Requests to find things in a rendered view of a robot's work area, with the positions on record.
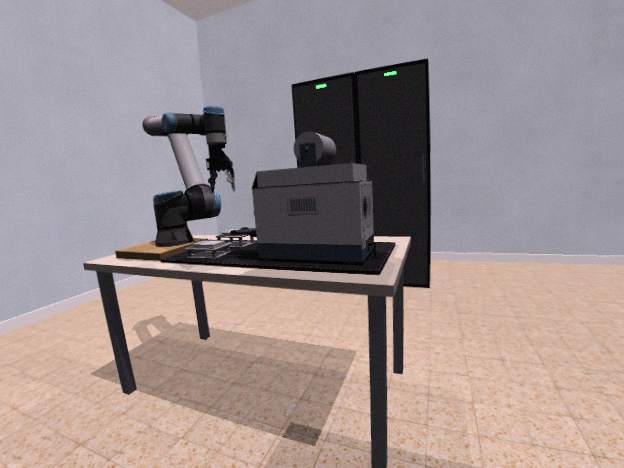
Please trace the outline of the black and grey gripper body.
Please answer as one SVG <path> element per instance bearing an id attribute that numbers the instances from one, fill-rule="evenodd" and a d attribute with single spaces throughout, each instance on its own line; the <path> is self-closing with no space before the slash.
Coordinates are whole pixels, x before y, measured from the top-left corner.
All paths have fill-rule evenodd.
<path id="1" fill-rule="evenodd" d="M 216 170 L 217 172 L 220 172 L 220 170 L 227 170 L 227 166 L 228 166 L 227 163 L 229 161 L 223 157 L 222 148 L 225 148 L 225 144 L 208 145 L 209 158 L 206 159 L 206 163 L 209 162 L 209 168 L 207 167 L 207 170 L 209 171 Z M 214 154 L 213 158 L 212 158 L 212 153 Z M 221 158 L 218 159 L 218 157 L 221 157 Z"/>

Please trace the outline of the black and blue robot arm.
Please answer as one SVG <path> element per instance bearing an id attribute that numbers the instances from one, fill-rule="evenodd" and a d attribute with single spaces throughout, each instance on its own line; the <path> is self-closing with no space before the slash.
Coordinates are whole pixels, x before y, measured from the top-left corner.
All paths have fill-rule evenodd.
<path id="1" fill-rule="evenodd" d="M 203 112 L 204 115 L 164 113 L 161 116 L 162 123 L 160 116 L 151 115 L 143 120 L 143 129 L 147 134 L 170 137 L 169 140 L 186 187 L 184 194 L 182 190 L 177 190 L 153 196 L 157 224 L 155 244 L 158 247 L 192 242 L 193 236 L 187 227 L 187 221 L 212 218 L 220 214 L 220 195 L 217 191 L 211 193 L 210 186 L 205 184 L 187 135 L 206 136 L 207 145 L 227 144 L 225 113 L 224 109 L 219 106 L 205 106 Z M 170 134 L 160 135 L 155 131 Z"/>

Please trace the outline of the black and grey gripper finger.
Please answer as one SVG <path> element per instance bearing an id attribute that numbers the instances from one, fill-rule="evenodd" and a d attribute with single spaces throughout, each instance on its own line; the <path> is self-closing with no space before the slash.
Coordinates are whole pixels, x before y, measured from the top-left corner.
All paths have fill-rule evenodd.
<path id="1" fill-rule="evenodd" d="M 215 179 L 217 178 L 218 174 L 216 173 L 216 171 L 210 171 L 210 178 L 208 179 L 208 183 L 211 183 L 210 188 L 211 188 L 211 193 L 213 193 L 215 187 Z"/>
<path id="2" fill-rule="evenodd" d="M 227 163 L 227 171 L 225 170 L 226 180 L 231 183 L 233 191 L 235 191 L 234 170 L 230 163 Z"/>

